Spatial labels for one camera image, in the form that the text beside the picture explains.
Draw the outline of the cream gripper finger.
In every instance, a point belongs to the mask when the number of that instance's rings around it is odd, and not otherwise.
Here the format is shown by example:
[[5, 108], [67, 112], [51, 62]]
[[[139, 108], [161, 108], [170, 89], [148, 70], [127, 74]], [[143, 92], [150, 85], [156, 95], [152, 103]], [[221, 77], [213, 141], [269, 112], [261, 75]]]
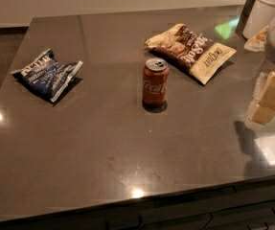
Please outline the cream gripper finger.
[[253, 101], [247, 111], [251, 122], [266, 125], [275, 117], [275, 71], [261, 72], [253, 92]]

